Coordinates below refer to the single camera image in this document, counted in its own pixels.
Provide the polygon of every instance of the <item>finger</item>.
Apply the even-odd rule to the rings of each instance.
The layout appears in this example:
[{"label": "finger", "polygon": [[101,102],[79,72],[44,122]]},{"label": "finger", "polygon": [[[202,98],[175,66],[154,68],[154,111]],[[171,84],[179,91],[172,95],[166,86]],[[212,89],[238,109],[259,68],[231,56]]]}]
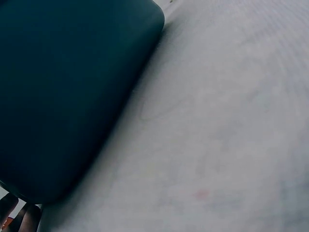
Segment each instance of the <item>finger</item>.
[{"label": "finger", "polygon": [[24,219],[24,216],[29,208],[30,204],[25,204],[24,207],[19,211],[19,213],[17,214],[17,216],[14,218],[14,220],[9,224],[9,226],[7,227],[6,230],[4,230],[5,232],[16,232],[19,230],[20,225]]},{"label": "finger", "polygon": [[19,232],[36,232],[41,219],[41,210],[36,205],[30,205],[20,225]]},{"label": "finger", "polygon": [[0,200],[0,224],[5,223],[7,217],[18,204],[18,198],[8,193]]}]

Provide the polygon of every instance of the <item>textured white cloth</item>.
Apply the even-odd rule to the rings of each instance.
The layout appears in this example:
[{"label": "textured white cloth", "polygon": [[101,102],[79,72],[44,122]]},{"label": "textured white cloth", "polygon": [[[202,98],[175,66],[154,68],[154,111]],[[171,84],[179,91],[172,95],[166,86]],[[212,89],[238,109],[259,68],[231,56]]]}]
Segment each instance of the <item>textured white cloth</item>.
[{"label": "textured white cloth", "polygon": [[40,231],[307,232],[308,105],[309,1],[185,0]]}]

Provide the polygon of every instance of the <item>fabric surface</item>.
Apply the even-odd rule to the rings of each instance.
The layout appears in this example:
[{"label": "fabric surface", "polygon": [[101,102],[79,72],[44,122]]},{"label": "fabric surface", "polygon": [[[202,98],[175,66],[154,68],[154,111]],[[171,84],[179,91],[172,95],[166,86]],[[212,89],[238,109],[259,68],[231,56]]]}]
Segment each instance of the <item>fabric surface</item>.
[{"label": "fabric surface", "polygon": [[308,62],[307,0],[184,1],[41,231],[308,231]]}]

